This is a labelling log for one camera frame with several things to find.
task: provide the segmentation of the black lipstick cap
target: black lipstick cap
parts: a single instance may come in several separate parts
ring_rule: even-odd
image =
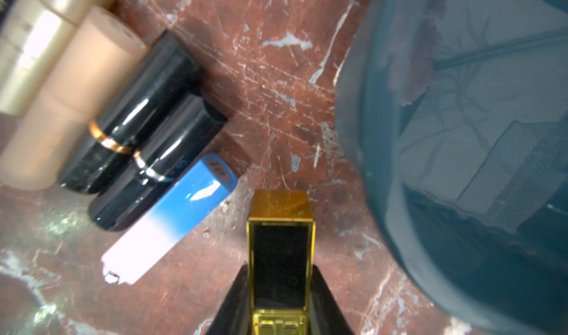
[[[134,151],[170,115],[187,92],[199,93],[201,67],[165,32],[108,107],[89,125],[59,175],[59,185],[98,193],[126,167]]]
[[[89,215],[103,229],[128,228],[182,175],[227,119],[201,97],[189,95],[128,167],[89,205]]]

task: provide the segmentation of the lipstick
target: lipstick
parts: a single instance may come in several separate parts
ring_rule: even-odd
[[[89,205],[103,229],[121,231],[138,219],[191,165],[227,119],[190,94],[133,156],[124,172]]]
[[[102,257],[108,283],[133,284],[231,194],[237,176],[205,154]]]
[[[163,33],[114,101],[90,122],[89,134],[59,175],[59,185],[87,194],[110,186],[188,90],[198,93],[200,73],[174,35]]]

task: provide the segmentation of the dark blue container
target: dark blue container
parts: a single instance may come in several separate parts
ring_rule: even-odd
[[[495,334],[568,333],[568,0],[373,0],[336,126],[400,265]]]

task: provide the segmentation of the tan bottle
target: tan bottle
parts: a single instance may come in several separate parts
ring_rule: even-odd
[[[93,7],[0,157],[0,181],[20,190],[52,185],[147,50],[117,17]]]
[[[91,6],[114,0],[16,0],[0,32],[0,112],[22,116]]]

